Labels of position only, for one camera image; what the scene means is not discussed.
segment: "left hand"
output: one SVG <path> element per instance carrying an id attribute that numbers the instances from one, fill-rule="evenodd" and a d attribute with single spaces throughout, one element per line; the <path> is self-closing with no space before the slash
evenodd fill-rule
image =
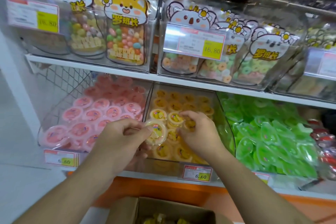
<path id="1" fill-rule="evenodd" d="M 95 186 L 107 189 L 114 177 L 127 165 L 147 158 L 142 150 L 150 147 L 145 140 L 153 128 L 134 119 L 110 122 L 75 173 L 85 173 L 87 179 L 94 180 Z"/>

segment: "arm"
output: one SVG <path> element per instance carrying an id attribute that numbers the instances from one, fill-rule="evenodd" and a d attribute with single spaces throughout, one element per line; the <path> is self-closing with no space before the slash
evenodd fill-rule
<path id="1" fill-rule="evenodd" d="M 133 119 L 106 125 L 97 142 L 78 169 L 28 209 L 14 224 L 80 223 L 95 199 L 129 164 L 147 154 L 144 143 L 151 129 Z"/>
<path id="2" fill-rule="evenodd" d="M 194 120 L 196 128 L 194 132 L 180 128 L 179 134 L 216 171 L 246 224 L 313 223 L 229 153 L 205 114 L 185 111 L 180 115 Z"/>

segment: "yellow price label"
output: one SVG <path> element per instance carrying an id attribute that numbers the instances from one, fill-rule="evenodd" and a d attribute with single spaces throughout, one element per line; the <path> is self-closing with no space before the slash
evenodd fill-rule
<path id="1" fill-rule="evenodd" d="M 196 175 L 196 178 L 200 181 L 210 181 L 210 174 L 208 173 L 199 173 Z"/>
<path id="2" fill-rule="evenodd" d="M 58 33 L 58 15 L 38 11 L 37 28 L 44 31 Z"/>
<path id="3" fill-rule="evenodd" d="M 205 40 L 202 56 L 205 58 L 220 59 L 223 43 Z"/>
<path id="4" fill-rule="evenodd" d="M 73 158 L 61 158 L 61 165 L 73 167 L 75 162 Z"/>

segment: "shelf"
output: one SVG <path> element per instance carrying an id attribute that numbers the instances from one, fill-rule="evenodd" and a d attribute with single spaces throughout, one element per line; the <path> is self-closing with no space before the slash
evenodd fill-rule
<path id="1" fill-rule="evenodd" d="M 336 109 L 336 104 L 319 101 L 319 100 L 310 100 L 310 99 L 305 99 L 305 98 L 284 96 L 280 94 L 267 93 L 267 92 L 257 91 L 257 90 L 249 90 L 249 89 L 244 89 L 244 88 L 239 88 L 239 87 L 224 86 L 220 84 L 200 82 L 197 80 L 168 77 L 168 76 L 162 76 L 158 74 L 141 73 L 141 72 L 136 72 L 136 71 L 123 70 L 123 69 L 95 65 L 95 64 L 80 63 L 80 62 L 75 62 L 75 61 L 35 56 L 32 54 L 26 54 L 26 58 L 28 61 L 33 61 L 33 62 L 80 68 L 80 69 L 86 69 L 86 70 L 95 71 L 95 72 L 101 72 L 101 73 L 110 73 L 110 74 L 115 74 L 115 75 L 129 76 L 133 78 L 139 78 L 139 79 L 144 79 L 144 80 L 149 80 L 149 81 L 154 81 L 154 82 L 164 82 L 164 83 L 170 83 L 170 84 L 199 88 L 199 89 L 215 90 L 215 91 L 221 91 L 221 92 L 227 92 L 227 93 L 233 93 L 233 94 L 239 94 L 239 95 L 246 95 L 246 96 L 258 97 L 258 98 L 266 98 L 266 99 L 271 99 L 271 100 L 296 103 L 296 104 L 301 104 L 301 105 L 309 105 L 309 106 L 322 107 L 322 108 L 328 108 L 328 109 Z"/>

